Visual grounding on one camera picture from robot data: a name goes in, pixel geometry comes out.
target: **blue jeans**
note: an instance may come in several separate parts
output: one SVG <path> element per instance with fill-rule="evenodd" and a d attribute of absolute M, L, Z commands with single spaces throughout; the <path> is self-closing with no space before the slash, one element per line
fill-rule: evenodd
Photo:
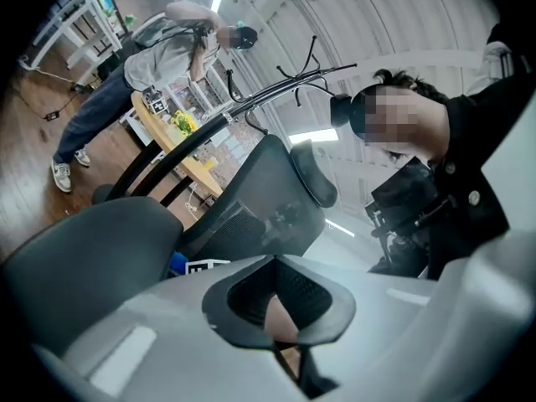
<path fill-rule="evenodd" d="M 64 129 L 54 154 L 57 163 L 70 163 L 80 150 L 132 108 L 134 90 L 125 80 L 123 64 L 88 98 Z"/>

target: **gray office chair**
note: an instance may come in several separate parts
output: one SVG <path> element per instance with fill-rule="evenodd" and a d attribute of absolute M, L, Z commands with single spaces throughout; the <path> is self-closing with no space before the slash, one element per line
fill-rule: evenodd
<path fill-rule="evenodd" d="M 269 135 L 214 206 L 184 233 L 178 251 L 190 261 L 303 255 L 325 226 L 322 208 L 336 200 L 337 189 L 318 168 L 310 141 L 289 153 Z"/>
<path fill-rule="evenodd" d="M 3 266 L 30 339 L 61 356 L 88 327 L 161 281 L 183 232 L 152 198 L 122 198 L 35 235 Z"/>

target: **white sneaker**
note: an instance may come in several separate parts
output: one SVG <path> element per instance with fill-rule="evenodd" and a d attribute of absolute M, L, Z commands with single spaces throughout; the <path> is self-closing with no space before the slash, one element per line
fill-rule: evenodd
<path fill-rule="evenodd" d="M 69 193 L 70 192 L 70 165 L 65 163 L 56 163 L 54 159 L 50 163 L 50 169 L 52 170 L 52 177 L 59 190 Z"/>
<path fill-rule="evenodd" d="M 91 165 L 90 157 L 87 156 L 85 147 L 82 147 L 79 151 L 75 152 L 75 158 L 76 161 L 78 161 L 80 165 L 84 167 L 89 167 Z"/>

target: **yellow table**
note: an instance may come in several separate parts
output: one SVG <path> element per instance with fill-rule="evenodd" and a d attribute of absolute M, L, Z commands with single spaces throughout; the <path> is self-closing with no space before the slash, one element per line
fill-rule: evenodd
<path fill-rule="evenodd" d="M 184 136 L 177 126 L 162 121 L 159 116 L 153 115 L 145 107 L 141 92 L 133 92 L 131 99 L 134 109 L 140 118 L 140 122 L 146 127 L 151 137 L 165 153 L 170 153 L 184 140 Z M 206 189 L 211 195 L 217 198 L 222 194 L 222 188 L 201 162 L 196 161 L 192 157 L 186 157 L 178 166 L 198 186 Z"/>

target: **gray t-shirt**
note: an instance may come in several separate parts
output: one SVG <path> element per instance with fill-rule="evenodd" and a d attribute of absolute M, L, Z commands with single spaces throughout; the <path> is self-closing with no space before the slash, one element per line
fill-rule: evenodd
<path fill-rule="evenodd" d="M 125 61 L 125 79 L 135 90 L 145 90 L 154 85 L 160 90 L 169 82 L 185 76 L 190 70 L 195 46 L 193 34 L 174 35 L 163 39 L 151 48 L 129 57 Z M 214 34 L 206 38 L 207 50 L 204 55 L 205 71 L 217 59 L 218 42 Z"/>

